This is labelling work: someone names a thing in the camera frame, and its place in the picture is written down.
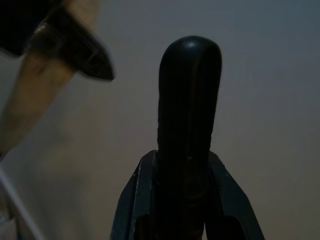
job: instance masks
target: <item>gray background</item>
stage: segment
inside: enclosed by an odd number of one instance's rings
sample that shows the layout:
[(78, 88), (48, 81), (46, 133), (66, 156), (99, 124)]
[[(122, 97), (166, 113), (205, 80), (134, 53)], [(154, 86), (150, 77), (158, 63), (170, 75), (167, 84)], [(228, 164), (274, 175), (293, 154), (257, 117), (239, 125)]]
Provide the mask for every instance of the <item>gray background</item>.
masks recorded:
[[(96, 33), (116, 80), (75, 76), (2, 165), (47, 238), (108, 239), (123, 187), (157, 148), (161, 57), (176, 39), (200, 35), (223, 55), (211, 150), (266, 239), (318, 239), (319, 1), (102, 1)], [(1, 106), (18, 63), (1, 56)]]

